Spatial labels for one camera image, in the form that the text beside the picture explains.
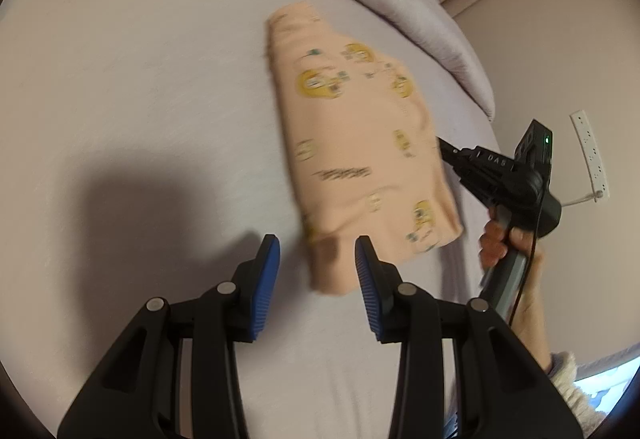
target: cartoon print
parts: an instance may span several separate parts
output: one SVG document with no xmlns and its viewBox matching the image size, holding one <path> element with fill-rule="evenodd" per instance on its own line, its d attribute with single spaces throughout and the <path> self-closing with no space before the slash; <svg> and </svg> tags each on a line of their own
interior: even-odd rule
<svg viewBox="0 0 640 439">
<path fill-rule="evenodd" d="M 406 158 L 415 157 L 414 154 L 411 153 L 411 142 L 409 141 L 409 138 L 406 136 L 404 131 L 394 130 L 394 140 L 396 142 L 396 146 L 400 149 L 400 151 Z"/>
<path fill-rule="evenodd" d="M 414 207 L 414 223 L 416 231 L 426 224 L 433 226 L 433 214 L 428 201 L 420 201 Z"/>
<path fill-rule="evenodd" d="M 373 51 L 359 42 L 344 46 L 344 52 L 342 54 L 347 60 L 355 59 L 356 62 L 373 63 L 376 60 Z"/>
<path fill-rule="evenodd" d="M 415 244 L 415 253 L 424 253 L 438 244 L 438 241 L 430 242 L 430 244 L 424 242 L 428 237 L 432 236 L 433 226 L 434 217 L 429 202 L 420 201 L 416 203 L 414 207 L 414 231 L 406 236 L 408 241 Z"/>
<path fill-rule="evenodd" d="M 349 75 L 340 71 L 335 75 L 335 67 L 308 69 L 298 76 L 298 91 L 309 98 L 328 98 L 330 100 L 342 95 L 340 85 L 349 79 Z"/>
<path fill-rule="evenodd" d="M 377 212 L 382 208 L 382 197 L 378 193 L 367 196 L 367 207 L 370 212 Z"/>
<path fill-rule="evenodd" d="M 397 74 L 391 88 L 398 93 L 401 98 L 407 98 L 414 92 L 414 83 L 406 76 Z"/>
<path fill-rule="evenodd" d="M 312 175 L 317 175 L 321 181 L 327 181 L 333 179 L 367 177 L 367 175 L 371 174 L 371 168 L 369 166 L 365 166 L 363 168 L 332 168 L 331 170 L 319 170 L 318 172 L 313 172 Z"/>
<path fill-rule="evenodd" d="M 294 151 L 298 161 L 306 161 L 316 155 L 316 143 L 314 140 L 303 140 L 296 145 Z"/>
</svg>

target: folded pink shirt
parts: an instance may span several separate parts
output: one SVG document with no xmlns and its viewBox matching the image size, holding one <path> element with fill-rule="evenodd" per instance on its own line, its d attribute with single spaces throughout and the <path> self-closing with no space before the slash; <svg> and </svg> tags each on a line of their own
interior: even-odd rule
<svg viewBox="0 0 640 439">
<path fill-rule="evenodd" d="M 269 19 L 289 167 L 314 289 L 358 286 L 354 241 L 399 265 L 462 228 L 430 113 L 397 60 L 336 33 L 305 2 Z"/>
</svg>

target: electrical outlet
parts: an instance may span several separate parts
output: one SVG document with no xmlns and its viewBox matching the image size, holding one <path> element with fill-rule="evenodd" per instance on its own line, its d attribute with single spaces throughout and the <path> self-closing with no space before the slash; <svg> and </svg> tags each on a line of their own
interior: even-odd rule
<svg viewBox="0 0 640 439">
<path fill-rule="evenodd" d="M 591 177 L 591 188 L 596 196 L 596 202 L 602 201 L 609 197 L 609 184 L 607 183 L 607 174 L 604 171 L 602 156 L 598 149 L 598 143 L 593 134 L 593 129 L 589 123 L 589 118 L 584 111 L 577 111 L 571 115 L 571 121 L 574 123 L 575 132 L 578 134 L 578 140 L 582 147 L 584 160 L 587 162 L 587 168 Z"/>
</svg>

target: sleeve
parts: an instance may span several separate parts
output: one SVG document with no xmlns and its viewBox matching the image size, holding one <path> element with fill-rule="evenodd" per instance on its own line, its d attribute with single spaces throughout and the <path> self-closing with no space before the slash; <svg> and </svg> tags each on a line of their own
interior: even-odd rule
<svg viewBox="0 0 640 439">
<path fill-rule="evenodd" d="M 572 353 L 553 355 L 553 366 L 549 378 L 574 413 L 584 436 L 588 437 L 607 415 L 604 412 L 597 412 L 589 404 L 589 396 L 575 386 L 576 372 L 575 356 Z"/>
</svg>

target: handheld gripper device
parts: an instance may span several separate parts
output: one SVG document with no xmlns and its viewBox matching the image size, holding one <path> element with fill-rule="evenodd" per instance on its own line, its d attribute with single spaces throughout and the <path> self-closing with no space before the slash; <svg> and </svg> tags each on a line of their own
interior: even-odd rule
<svg viewBox="0 0 640 439">
<path fill-rule="evenodd" d="M 505 320 L 513 315 L 531 259 L 511 245 L 509 230 L 533 231 L 532 255 L 535 239 L 560 222 L 561 204 L 549 192 L 552 145 L 553 133 L 536 120 L 518 143 L 514 159 L 481 146 L 459 150 L 440 140 L 442 159 L 452 165 L 462 186 L 488 208 L 495 207 L 498 222 L 507 229 L 507 255 L 485 274 L 480 294 Z"/>
<path fill-rule="evenodd" d="M 280 243 L 266 235 L 231 281 L 193 300 L 146 302 L 78 393 L 58 439 L 184 439 L 183 339 L 193 339 L 193 438 L 248 439 L 234 342 L 251 343 L 264 328 L 279 265 Z"/>
<path fill-rule="evenodd" d="M 402 344 L 389 439 L 442 439 L 442 339 L 453 340 L 460 439 L 581 439 L 556 388 L 482 298 L 434 299 L 380 262 L 368 237 L 355 244 L 369 318 L 381 343 Z"/>
</svg>

